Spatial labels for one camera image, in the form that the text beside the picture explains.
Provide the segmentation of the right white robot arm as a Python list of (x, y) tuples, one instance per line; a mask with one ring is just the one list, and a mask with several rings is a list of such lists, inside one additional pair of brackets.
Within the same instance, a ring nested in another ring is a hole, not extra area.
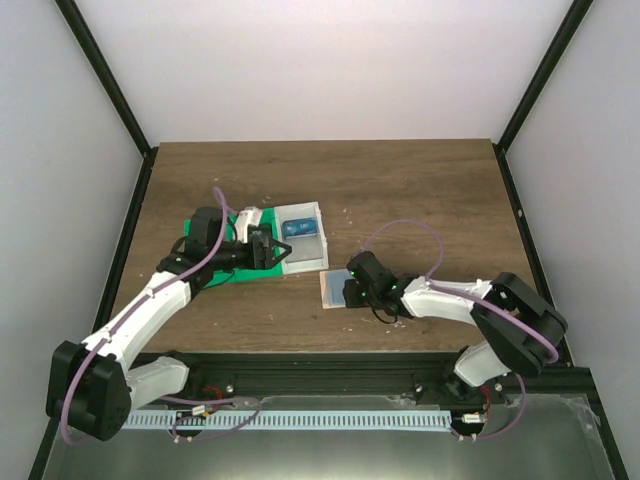
[(536, 377), (560, 359), (567, 321), (513, 273), (471, 283), (396, 276), (370, 251), (352, 257), (347, 270), (342, 293), (349, 309), (368, 308), (383, 314), (384, 323), (440, 318), (479, 330), (483, 340), (463, 348), (444, 375), (443, 390), (455, 402), (468, 402), (488, 381), (509, 373)]

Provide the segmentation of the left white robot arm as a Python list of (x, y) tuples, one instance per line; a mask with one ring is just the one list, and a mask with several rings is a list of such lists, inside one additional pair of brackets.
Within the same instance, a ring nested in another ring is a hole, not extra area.
[(142, 291), (104, 327), (80, 343), (62, 342), (52, 355), (45, 411), (59, 422), (63, 439), (71, 432), (106, 441), (130, 412), (172, 394), (196, 402), (203, 377), (174, 354), (134, 367), (143, 347), (177, 312), (213, 280), (217, 272), (270, 270), (292, 252), (291, 246), (260, 223), (256, 207), (235, 218), (226, 207), (201, 207), (188, 232), (171, 247)]

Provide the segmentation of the beige card holder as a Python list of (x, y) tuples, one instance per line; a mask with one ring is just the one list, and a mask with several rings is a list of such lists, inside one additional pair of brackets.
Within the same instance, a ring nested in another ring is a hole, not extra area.
[(319, 273), (323, 309), (346, 307), (343, 289), (345, 283), (351, 279), (352, 275), (347, 269), (324, 270)]

